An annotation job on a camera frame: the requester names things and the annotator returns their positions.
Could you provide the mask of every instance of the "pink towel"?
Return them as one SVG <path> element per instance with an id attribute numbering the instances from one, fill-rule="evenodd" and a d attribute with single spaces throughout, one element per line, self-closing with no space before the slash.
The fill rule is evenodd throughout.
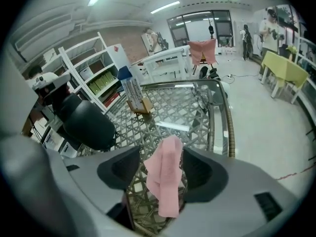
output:
<path id="1" fill-rule="evenodd" d="M 144 161 L 148 170 L 146 186 L 159 200 L 158 215 L 161 217 L 176 218 L 179 215 L 182 146 L 177 136 L 170 136 L 163 139 L 153 155 Z"/>
<path id="2" fill-rule="evenodd" d="M 194 65 L 198 66 L 200 64 L 203 54 L 208 64 L 217 62 L 215 59 L 216 39 L 206 41 L 189 41 L 188 45 L 190 46 L 192 63 Z"/>

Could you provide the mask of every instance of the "glass tabletop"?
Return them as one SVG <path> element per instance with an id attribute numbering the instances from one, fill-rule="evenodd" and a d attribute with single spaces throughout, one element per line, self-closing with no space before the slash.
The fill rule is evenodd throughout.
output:
<path id="1" fill-rule="evenodd" d="M 153 104 L 150 114 L 133 113 L 126 97 L 110 109 L 109 117 L 116 127 L 111 150 L 141 146 L 140 167 L 126 193 L 137 231 L 145 236 L 155 236 L 172 219 L 158 215 L 158 200 L 146 187 L 147 170 L 143 161 L 154 153 L 163 138 L 171 135 L 178 136 L 184 146 L 233 157 L 234 131 L 229 104 L 219 81 L 154 83 L 143 86 L 142 91 Z M 205 99 L 207 107 L 201 106 L 199 99 L 206 92 L 210 95 Z M 180 210 L 184 206 L 182 196 L 186 187 L 183 172 L 179 186 Z"/>

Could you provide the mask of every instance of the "white ceiling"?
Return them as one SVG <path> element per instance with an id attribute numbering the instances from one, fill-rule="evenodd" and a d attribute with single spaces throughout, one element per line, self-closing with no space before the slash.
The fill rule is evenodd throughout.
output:
<path id="1" fill-rule="evenodd" d="M 150 12 L 174 1 L 180 5 L 162 10 L 154 15 Z M 19 27 L 47 15 L 72 13 L 74 19 L 88 22 L 107 20 L 156 21 L 187 12 L 203 9 L 241 8 L 256 11 L 268 6 L 284 4 L 286 0 L 99 0 L 94 6 L 87 7 L 89 0 L 30 0 L 16 24 Z"/>

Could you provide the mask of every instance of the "cardboard holder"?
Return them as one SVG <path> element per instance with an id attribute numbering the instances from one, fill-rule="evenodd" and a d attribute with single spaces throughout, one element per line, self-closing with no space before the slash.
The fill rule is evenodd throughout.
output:
<path id="1" fill-rule="evenodd" d="M 134 109 L 129 100 L 127 100 L 127 104 L 133 113 L 149 114 L 150 110 L 153 108 L 153 104 L 147 97 L 142 99 L 143 109 Z"/>

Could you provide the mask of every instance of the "white floor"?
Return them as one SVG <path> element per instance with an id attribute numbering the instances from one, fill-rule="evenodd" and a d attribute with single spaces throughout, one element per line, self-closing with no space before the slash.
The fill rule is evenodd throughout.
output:
<path id="1" fill-rule="evenodd" d="M 216 56 L 216 59 L 219 64 L 214 67 L 218 69 L 218 75 L 222 81 L 231 83 L 229 102 L 235 130 L 236 158 L 261 167 L 301 198 L 316 169 L 311 167 L 316 158 L 308 161 L 315 155 L 316 142 L 312 143 L 313 134 L 305 135 L 311 129 L 305 113 L 297 103 L 291 105 L 286 94 L 271 98 L 271 87 L 261 85 L 258 80 L 258 64 L 233 55 Z M 198 77 L 202 66 L 194 77 Z M 235 77 L 234 81 L 224 77 L 228 74 L 250 76 Z M 175 80 L 173 74 L 155 79 Z M 215 138 L 215 148 L 221 145 L 221 138 Z"/>

